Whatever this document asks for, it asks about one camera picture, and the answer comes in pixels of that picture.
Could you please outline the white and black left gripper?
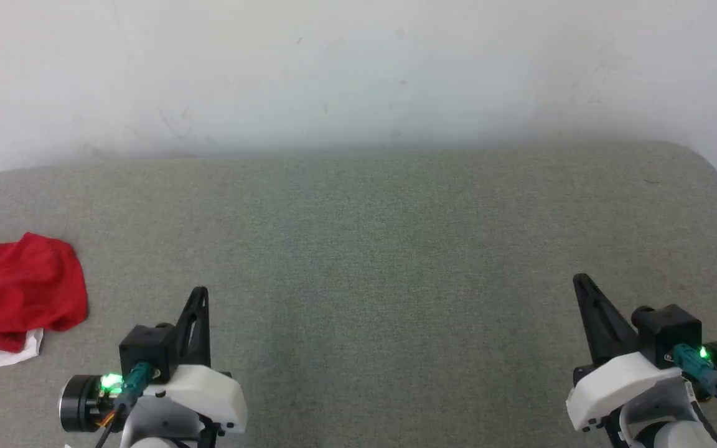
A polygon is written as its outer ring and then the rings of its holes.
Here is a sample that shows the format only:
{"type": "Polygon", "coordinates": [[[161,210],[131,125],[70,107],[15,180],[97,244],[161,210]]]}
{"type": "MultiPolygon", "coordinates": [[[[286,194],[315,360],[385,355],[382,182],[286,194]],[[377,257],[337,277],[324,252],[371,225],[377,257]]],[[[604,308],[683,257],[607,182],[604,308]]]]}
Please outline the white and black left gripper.
{"type": "Polygon", "coordinates": [[[74,375],[58,418],[66,432],[102,436],[225,436],[245,432],[241,385],[212,368],[207,287],[194,287],[175,324],[138,325],[119,345],[122,370],[74,375]]]}

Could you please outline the red and white basketball jersey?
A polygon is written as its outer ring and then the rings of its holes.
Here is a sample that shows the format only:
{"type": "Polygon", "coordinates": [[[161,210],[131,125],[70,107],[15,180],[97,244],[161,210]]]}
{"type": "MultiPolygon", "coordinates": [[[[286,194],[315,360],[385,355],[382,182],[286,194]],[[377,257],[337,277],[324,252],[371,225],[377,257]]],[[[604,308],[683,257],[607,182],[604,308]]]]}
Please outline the red and white basketball jersey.
{"type": "Polygon", "coordinates": [[[0,243],[0,368],[37,357],[46,332],[87,317],[82,264],[71,244],[36,233],[0,243]]]}

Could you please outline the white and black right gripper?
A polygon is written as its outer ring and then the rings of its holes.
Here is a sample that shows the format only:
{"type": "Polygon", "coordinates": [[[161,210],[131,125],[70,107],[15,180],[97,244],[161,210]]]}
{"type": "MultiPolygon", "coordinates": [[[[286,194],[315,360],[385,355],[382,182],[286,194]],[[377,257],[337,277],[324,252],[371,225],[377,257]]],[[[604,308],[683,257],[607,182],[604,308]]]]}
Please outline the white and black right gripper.
{"type": "Polygon", "coordinates": [[[591,363],[574,369],[567,414],[578,431],[709,432],[700,404],[717,399],[717,340],[669,304],[626,320],[586,273],[574,275],[591,363]]]}

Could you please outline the grey fabric sofa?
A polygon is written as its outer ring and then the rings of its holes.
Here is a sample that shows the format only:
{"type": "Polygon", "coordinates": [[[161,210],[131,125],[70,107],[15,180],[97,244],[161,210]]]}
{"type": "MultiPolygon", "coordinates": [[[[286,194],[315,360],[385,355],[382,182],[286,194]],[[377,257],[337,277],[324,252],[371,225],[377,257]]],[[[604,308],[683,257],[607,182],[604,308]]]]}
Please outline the grey fabric sofa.
{"type": "Polygon", "coordinates": [[[196,286],[248,403],[219,446],[606,446],[565,409],[590,359],[575,273],[717,340],[717,171],[665,142],[0,173],[0,242],[26,232],[74,247],[89,316],[0,368],[0,448],[93,448],[63,385],[196,286]]]}

